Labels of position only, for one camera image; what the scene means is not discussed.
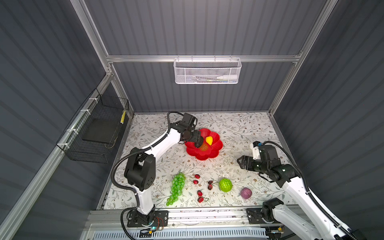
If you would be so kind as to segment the yellow lemon fake fruit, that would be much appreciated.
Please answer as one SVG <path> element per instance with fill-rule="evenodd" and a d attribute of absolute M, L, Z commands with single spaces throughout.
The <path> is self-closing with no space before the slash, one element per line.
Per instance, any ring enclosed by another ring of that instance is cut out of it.
<path fill-rule="evenodd" d="M 207 136 L 206 138 L 205 138 L 205 142 L 208 144 L 208 145 L 212 145 L 213 144 L 213 137 L 212 136 Z"/>

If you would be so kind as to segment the purple fig fake fruit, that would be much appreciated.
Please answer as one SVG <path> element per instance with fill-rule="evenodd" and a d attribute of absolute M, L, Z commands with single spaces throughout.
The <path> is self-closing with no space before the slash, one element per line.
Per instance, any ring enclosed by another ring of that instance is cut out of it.
<path fill-rule="evenodd" d="M 253 192 L 252 190 L 250 190 L 249 188 L 243 188 L 240 192 L 240 195 L 241 197 L 244 199 L 244 200 L 247 200 L 249 199 L 252 195 L 253 195 Z"/>

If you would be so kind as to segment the green custard apple fake fruit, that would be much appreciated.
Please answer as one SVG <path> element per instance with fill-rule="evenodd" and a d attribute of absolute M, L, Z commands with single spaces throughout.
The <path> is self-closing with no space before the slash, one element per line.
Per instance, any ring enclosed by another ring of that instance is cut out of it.
<path fill-rule="evenodd" d="M 225 192 L 225 193 L 230 192 L 232 188 L 233 188 L 233 184 L 231 180 L 223 178 L 219 181 L 219 189 L 222 192 Z"/>

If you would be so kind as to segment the red cherry pair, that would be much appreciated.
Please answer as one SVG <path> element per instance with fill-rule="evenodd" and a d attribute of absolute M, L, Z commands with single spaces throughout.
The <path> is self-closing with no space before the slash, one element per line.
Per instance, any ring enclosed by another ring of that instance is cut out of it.
<path fill-rule="evenodd" d="M 203 197 L 203 192 L 202 191 L 197 191 L 197 195 L 198 195 L 198 203 L 202 203 L 205 199 Z"/>
<path fill-rule="evenodd" d="M 197 185 L 199 183 L 199 179 L 201 178 L 201 176 L 199 174 L 195 174 L 194 175 L 194 180 L 193 180 L 193 183 L 195 185 Z"/>

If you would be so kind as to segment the green grape bunch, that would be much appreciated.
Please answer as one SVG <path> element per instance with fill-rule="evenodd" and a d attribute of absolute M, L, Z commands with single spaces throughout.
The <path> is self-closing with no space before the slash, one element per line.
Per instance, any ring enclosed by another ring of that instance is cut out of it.
<path fill-rule="evenodd" d="M 183 193 L 186 177 L 184 173 L 178 173 L 174 176 L 171 186 L 171 195 L 168 197 L 166 206 L 173 205 Z"/>

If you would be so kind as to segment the dark cherry pair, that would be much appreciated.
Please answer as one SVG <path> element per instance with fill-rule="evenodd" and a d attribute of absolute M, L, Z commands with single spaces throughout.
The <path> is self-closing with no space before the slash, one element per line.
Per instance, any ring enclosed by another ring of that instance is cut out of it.
<path fill-rule="evenodd" d="M 212 190 L 213 189 L 213 183 L 214 183 L 213 180 L 208 181 L 208 190 Z"/>

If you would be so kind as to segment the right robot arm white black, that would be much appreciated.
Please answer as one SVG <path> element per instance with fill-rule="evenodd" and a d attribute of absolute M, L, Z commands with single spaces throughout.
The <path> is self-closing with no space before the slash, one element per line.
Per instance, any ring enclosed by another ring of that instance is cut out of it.
<path fill-rule="evenodd" d="M 277 224 L 288 227 L 302 240 L 364 240 L 359 230 L 352 230 L 340 220 L 310 190 L 295 161 L 283 165 L 272 141 L 253 142 L 253 155 L 242 156 L 237 162 L 241 169 L 256 172 L 269 183 L 276 183 L 293 198 L 309 218 L 294 213 L 283 201 L 273 198 L 263 202 L 260 210 L 247 209 L 250 224 Z"/>

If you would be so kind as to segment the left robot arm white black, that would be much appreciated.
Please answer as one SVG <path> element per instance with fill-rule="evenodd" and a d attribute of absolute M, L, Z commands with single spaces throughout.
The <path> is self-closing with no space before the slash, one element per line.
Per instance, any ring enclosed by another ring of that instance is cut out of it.
<path fill-rule="evenodd" d="M 171 147 L 181 143 L 192 143 L 200 147 L 204 139 L 196 129 L 197 118 L 188 113 L 171 111 L 167 113 L 168 127 L 154 142 L 141 149 L 134 148 L 128 157 L 124 176 L 135 192 L 137 211 L 149 216 L 155 209 L 151 186 L 156 178 L 157 161 Z"/>

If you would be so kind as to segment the red flower shaped bowl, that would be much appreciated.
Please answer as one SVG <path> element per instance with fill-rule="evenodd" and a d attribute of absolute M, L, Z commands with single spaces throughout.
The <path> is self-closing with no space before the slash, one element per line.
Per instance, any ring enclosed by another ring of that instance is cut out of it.
<path fill-rule="evenodd" d="M 200 148 L 196 148 L 193 143 L 185 143 L 187 147 L 187 154 L 195 157 L 199 161 L 205 161 L 207 159 L 214 159 L 219 156 L 220 150 L 224 144 L 221 141 L 220 135 L 209 129 L 200 129 L 201 135 L 204 138 L 204 143 Z M 210 146 L 205 142 L 207 136 L 213 137 L 213 144 Z"/>

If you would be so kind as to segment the white marker in basket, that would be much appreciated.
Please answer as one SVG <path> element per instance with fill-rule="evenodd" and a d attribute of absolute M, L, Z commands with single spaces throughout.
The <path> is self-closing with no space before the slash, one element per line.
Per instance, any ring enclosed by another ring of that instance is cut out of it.
<path fill-rule="evenodd" d="M 238 81 L 239 76 L 238 75 L 222 75 L 222 76 L 217 76 L 216 79 L 218 81 L 227 81 L 227 82 L 233 82 L 233 81 Z"/>

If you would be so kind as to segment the yellow tag on basket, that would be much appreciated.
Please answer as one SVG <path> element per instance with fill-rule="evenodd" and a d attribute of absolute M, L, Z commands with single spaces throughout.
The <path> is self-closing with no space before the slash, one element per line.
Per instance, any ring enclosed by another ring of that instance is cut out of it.
<path fill-rule="evenodd" d="M 124 124 L 125 117 L 126 117 L 126 110 L 123 110 L 123 113 L 122 113 L 122 116 L 121 116 L 121 119 L 120 119 L 120 123 L 121 124 Z"/>

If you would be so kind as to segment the black pad in basket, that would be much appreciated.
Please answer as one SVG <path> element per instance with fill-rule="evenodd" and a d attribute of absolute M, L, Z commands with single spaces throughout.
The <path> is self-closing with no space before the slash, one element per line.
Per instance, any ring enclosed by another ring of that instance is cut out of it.
<path fill-rule="evenodd" d="M 118 135 L 119 125 L 115 120 L 94 119 L 82 136 L 83 141 L 108 144 Z"/>

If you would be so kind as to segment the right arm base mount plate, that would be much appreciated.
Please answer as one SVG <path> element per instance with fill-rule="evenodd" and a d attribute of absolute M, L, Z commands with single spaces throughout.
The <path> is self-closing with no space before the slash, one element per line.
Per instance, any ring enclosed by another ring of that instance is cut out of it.
<path fill-rule="evenodd" d="M 281 224 L 275 219 L 270 208 L 248 208 L 246 213 L 250 224 Z"/>

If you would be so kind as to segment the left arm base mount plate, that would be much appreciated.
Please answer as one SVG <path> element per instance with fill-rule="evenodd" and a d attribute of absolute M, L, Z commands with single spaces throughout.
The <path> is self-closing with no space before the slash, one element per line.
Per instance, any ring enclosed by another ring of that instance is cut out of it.
<path fill-rule="evenodd" d="M 139 227 L 166 227 L 168 225 L 169 212 L 155 210 L 148 215 L 143 215 L 137 210 L 131 210 L 127 214 L 128 228 Z"/>

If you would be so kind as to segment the aluminium front rail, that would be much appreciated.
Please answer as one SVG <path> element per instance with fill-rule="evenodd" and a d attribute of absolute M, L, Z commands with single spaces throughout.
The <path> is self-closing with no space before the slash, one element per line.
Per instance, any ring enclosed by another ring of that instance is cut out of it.
<path fill-rule="evenodd" d="M 282 224 L 250 224 L 246 209 L 240 207 L 171 208 L 165 229 L 220 228 L 220 227 L 272 227 Z M 122 230 L 122 210 L 91 211 L 84 232 L 97 230 Z"/>

